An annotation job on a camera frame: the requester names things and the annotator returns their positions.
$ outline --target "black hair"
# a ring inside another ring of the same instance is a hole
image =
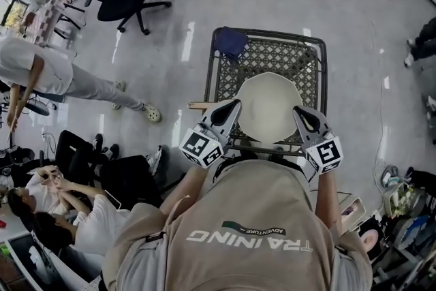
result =
[[[22,199],[16,193],[15,188],[12,188],[7,193],[7,203],[9,204],[9,207],[15,216],[28,217],[32,214],[29,205],[22,202]]]
[[[37,212],[34,215],[33,231],[42,245],[59,253],[60,249],[74,243],[71,232],[56,225],[56,219],[45,212]]]

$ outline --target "person's forearm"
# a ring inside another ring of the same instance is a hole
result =
[[[62,192],[58,193],[58,198],[61,204],[69,211],[71,209],[71,204],[63,197]]]
[[[15,113],[15,108],[20,98],[20,85],[12,84],[9,100],[9,113]]]
[[[336,224],[338,233],[341,235],[342,219],[334,171],[320,175],[315,214],[328,229]]]
[[[162,203],[160,210],[165,215],[169,215],[174,205],[185,196],[189,196],[189,198],[184,199],[184,201],[180,203],[174,217],[177,217],[189,209],[198,199],[207,172],[207,169],[203,169],[199,166],[191,167],[185,175],[185,178]]]
[[[103,196],[106,195],[106,192],[102,189],[89,187],[88,185],[80,185],[74,182],[71,182],[70,186],[68,187],[68,190],[74,190],[76,192],[83,193],[84,195],[90,196],[92,198],[95,198],[95,196],[98,194]]]
[[[85,205],[80,199],[77,199],[74,195],[68,192],[59,192],[59,197],[65,199],[70,203],[78,212],[83,212],[89,215],[91,210],[87,205]]]
[[[27,102],[29,100],[29,97],[32,94],[33,89],[35,88],[35,85],[41,76],[41,72],[43,68],[44,68],[44,59],[35,55],[35,58],[33,59],[33,65],[29,74],[29,81],[27,83],[26,91],[22,96],[23,101]]]

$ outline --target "navy blue cloth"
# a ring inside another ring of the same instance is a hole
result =
[[[227,58],[237,60],[247,42],[248,37],[244,33],[223,27],[215,40],[215,48]]]

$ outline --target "gray pants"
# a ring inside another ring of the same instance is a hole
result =
[[[73,80],[65,96],[108,101],[132,110],[142,110],[143,101],[118,90],[113,82],[97,78],[73,64]]]

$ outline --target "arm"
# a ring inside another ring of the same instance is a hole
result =
[[[64,192],[59,192],[57,197],[59,198],[59,202],[69,211],[71,209],[71,205],[69,204],[69,201],[63,197],[63,193]]]
[[[27,83],[26,91],[22,96],[22,99],[17,103],[17,107],[15,110],[15,119],[14,122],[12,123],[12,131],[15,131],[16,129],[18,118],[20,117],[22,110],[26,106],[30,94],[32,93],[36,83],[38,82],[38,79],[40,78],[43,68],[44,68],[43,58],[39,57],[38,55],[35,55],[35,58],[33,59],[33,65],[29,74],[29,82]]]
[[[63,198],[67,203],[71,204],[78,212],[83,212],[86,215],[89,215],[91,213],[91,210],[87,205],[85,205],[83,202],[80,201],[80,199],[77,199],[70,193],[60,192],[59,199],[60,198]]]
[[[83,193],[84,195],[90,196],[92,198],[95,198],[95,196],[98,194],[106,196],[106,192],[102,189],[89,187],[88,185],[80,185],[78,183],[70,182],[67,179],[54,179],[53,181],[56,184],[56,187],[58,187],[60,190],[65,192],[74,190],[76,192]]]
[[[184,213],[189,209],[198,199],[200,190],[202,189],[204,180],[206,179],[208,170],[199,166],[192,166],[185,178],[178,184],[178,186],[171,192],[171,194],[162,203],[160,210],[169,215],[174,205],[185,196],[189,198],[184,199],[177,208],[174,218]]]
[[[336,225],[337,232],[341,235],[342,218],[333,171],[320,175],[315,214],[328,229]]]

